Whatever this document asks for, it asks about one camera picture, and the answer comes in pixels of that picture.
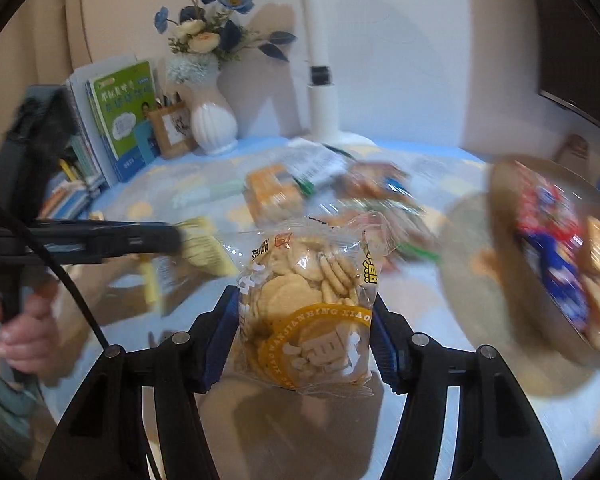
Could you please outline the person's left hand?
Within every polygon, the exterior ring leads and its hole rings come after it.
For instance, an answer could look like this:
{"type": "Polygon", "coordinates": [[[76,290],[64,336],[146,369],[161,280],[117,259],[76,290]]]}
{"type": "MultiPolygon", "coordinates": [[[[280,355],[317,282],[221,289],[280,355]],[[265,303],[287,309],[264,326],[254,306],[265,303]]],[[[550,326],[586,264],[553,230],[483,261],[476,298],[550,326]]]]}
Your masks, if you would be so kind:
{"type": "Polygon", "coordinates": [[[59,346],[59,332],[53,315],[58,283],[46,280],[27,294],[20,315],[2,321],[0,306],[0,366],[24,374],[40,374],[50,370],[59,346]]]}

